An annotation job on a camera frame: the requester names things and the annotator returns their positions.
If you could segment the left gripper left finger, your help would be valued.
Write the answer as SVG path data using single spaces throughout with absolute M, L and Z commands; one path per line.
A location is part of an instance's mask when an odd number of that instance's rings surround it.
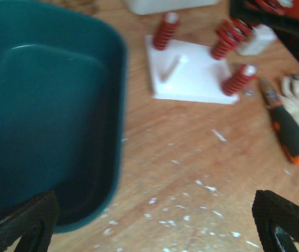
M 40 193 L 0 212 L 0 251 L 47 251 L 59 215 L 53 191 Z

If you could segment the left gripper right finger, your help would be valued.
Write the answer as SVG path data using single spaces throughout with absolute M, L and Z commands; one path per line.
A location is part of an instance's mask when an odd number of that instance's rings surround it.
M 257 190 L 252 215 L 264 251 L 298 251 L 298 205 L 270 190 Z

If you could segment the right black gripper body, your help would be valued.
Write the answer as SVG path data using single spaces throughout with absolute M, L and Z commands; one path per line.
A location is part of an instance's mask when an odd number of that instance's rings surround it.
M 230 1 L 230 16 L 299 35 L 299 1 L 283 7 L 278 1 Z

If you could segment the large red spring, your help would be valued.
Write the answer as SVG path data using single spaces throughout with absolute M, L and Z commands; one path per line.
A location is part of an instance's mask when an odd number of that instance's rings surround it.
M 160 51 L 165 50 L 179 25 L 180 20 L 177 13 L 165 12 L 153 36 L 154 48 Z
M 221 60 L 229 51 L 235 50 L 242 42 L 246 42 L 256 26 L 237 18 L 230 19 L 231 22 L 224 20 L 216 30 L 218 41 L 210 51 L 215 60 Z

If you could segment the small red spring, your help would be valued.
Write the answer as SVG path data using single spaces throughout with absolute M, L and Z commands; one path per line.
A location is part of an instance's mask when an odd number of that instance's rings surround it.
M 247 85 L 257 72 L 257 67 L 250 64 L 241 64 L 237 71 L 222 83 L 222 91 L 226 96 L 232 96 Z

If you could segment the teal plastic tray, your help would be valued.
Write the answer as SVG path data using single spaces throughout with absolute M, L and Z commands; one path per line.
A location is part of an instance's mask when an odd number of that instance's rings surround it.
M 106 22 L 0 1 L 0 213 L 45 191 L 58 233 L 103 213 L 120 175 L 126 75 L 126 44 Z

